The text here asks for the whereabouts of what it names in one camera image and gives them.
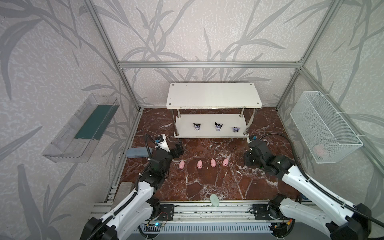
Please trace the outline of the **clear plastic wall bin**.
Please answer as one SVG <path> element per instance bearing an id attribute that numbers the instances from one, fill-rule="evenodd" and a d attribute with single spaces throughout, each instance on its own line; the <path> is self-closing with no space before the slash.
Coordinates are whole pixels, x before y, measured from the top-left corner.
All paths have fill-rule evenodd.
<path id="1" fill-rule="evenodd" d="M 90 94 L 42 155 L 54 163 L 86 163 L 116 114 L 117 97 Z"/>

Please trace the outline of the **pink toy in basket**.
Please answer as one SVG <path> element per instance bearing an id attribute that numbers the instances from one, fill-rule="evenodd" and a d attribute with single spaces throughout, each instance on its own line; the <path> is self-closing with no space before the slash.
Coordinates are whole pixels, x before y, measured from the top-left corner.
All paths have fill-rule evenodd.
<path id="1" fill-rule="evenodd" d="M 325 147 L 324 147 L 323 144 L 315 145 L 315 147 L 314 147 L 314 151 L 315 151 L 315 153 L 316 153 L 319 157 L 324 157 L 324 156 L 326 156 L 326 155 L 329 154 L 329 153 L 327 152 L 327 150 L 325 149 Z"/>

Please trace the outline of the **pink pig toy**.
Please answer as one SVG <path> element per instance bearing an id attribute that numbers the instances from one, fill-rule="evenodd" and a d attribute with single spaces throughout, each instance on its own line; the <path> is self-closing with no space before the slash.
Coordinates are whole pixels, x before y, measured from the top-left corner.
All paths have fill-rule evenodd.
<path id="1" fill-rule="evenodd" d="M 202 162 L 201 160 L 199 160 L 199 161 L 197 162 L 197 168 L 198 168 L 198 169 L 202 169 L 202 167 L 203 167 L 203 162 Z"/>
<path id="2" fill-rule="evenodd" d="M 228 165 L 229 165 L 229 159 L 224 159 L 223 162 L 222 162 L 222 166 L 226 167 Z"/>
<path id="3" fill-rule="evenodd" d="M 185 168 L 185 161 L 180 161 L 179 163 L 179 169 L 182 170 Z"/>
<path id="4" fill-rule="evenodd" d="M 210 161 L 210 165 L 211 165 L 212 168 L 215 168 L 216 165 L 217 165 L 216 160 L 215 160 L 215 159 L 211 159 L 211 161 Z"/>

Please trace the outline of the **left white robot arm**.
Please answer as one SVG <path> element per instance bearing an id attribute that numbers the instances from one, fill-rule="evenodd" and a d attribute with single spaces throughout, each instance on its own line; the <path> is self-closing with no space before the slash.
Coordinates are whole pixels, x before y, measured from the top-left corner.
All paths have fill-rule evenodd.
<path id="1" fill-rule="evenodd" d="M 135 182 L 134 189 L 100 219 L 85 224 L 81 240 L 126 240 L 144 221 L 160 214 L 160 200 L 154 194 L 164 183 L 173 159 L 184 154 L 179 142 L 173 149 L 160 146 Z"/>

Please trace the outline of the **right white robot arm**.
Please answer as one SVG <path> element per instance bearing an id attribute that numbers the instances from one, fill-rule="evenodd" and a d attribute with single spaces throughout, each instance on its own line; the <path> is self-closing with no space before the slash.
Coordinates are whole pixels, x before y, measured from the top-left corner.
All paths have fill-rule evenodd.
<path id="1" fill-rule="evenodd" d="M 364 204 L 354 205 L 330 193 L 317 181 L 307 176 L 294 160 L 274 155 L 264 141 L 248 142 L 245 162 L 259 167 L 293 187 L 312 201 L 318 209 L 305 206 L 284 195 L 269 201 L 268 214 L 273 219 L 298 220 L 317 229 L 332 240 L 367 240 L 372 231 L 371 210 Z"/>

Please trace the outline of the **white two-tier shelf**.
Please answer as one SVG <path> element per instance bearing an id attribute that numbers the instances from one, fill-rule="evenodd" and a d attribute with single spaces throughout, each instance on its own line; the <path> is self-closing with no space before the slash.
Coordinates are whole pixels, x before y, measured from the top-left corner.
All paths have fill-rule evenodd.
<path id="1" fill-rule="evenodd" d="M 179 139 L 246 138 L 262 106 L 253 83 L 173 83 L 166 104 Z M 215 122 L 223 124 L 221 131 Z M 195 131 L 193 123 L 201 129 Z M 234 133 L 233 127 L 241 129 Z"/>

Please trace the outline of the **dark cartoon figure toy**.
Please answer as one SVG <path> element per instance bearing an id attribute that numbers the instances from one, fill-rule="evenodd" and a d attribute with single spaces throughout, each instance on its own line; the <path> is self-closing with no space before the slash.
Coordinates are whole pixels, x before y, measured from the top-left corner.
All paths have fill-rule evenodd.
<path id="1" fill-rule="evenodd" d="M 219 123 L 215 122 L 215 130 L 216 131 L 218 131 L 218 132 L 221 131 L 222 127 L 223 127 L 223 124 L 219 124 Z"/>
<path id="2" fill-rule="evenodd" d="M 195 131 L 199 131 L 201 129 L 201 124 L 199 123 L 193 123 Z"/>

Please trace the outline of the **pale green oval object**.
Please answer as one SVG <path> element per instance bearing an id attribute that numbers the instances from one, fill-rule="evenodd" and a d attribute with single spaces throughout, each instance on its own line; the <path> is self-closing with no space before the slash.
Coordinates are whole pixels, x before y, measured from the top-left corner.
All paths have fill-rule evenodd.
<path id="1" fill-rule="evenodd" d="M 219 200 L 218 196 L 215 194 L 210 195 L 210 202 L 212 203 L 212 205 L 214 207 L 218 207 L 220 204 L 220 200 Z"/>

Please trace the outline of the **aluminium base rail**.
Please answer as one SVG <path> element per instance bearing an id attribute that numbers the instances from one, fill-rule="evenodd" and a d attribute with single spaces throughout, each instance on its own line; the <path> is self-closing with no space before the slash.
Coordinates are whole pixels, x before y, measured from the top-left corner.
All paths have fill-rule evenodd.
<path id="1" fill-rule="evenodd" d="M 161 214 L 144 223 L 287 223 L 288 218 L 272 219 L 267 213 L 268 201 L 222 201 L 214 207 L 209 201 L 161 202 Z"/>

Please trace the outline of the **blue fabric glasses case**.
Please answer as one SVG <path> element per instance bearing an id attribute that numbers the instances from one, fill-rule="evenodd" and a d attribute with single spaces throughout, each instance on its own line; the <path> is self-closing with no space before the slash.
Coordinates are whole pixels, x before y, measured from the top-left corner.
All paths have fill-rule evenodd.
<path id="1" fill-rule="evenodd" d="M 127 158 L 148 158 L 150 155 L 148 154 L 146 147 L 140 148 L 130 148 L 126 151 Z"/>

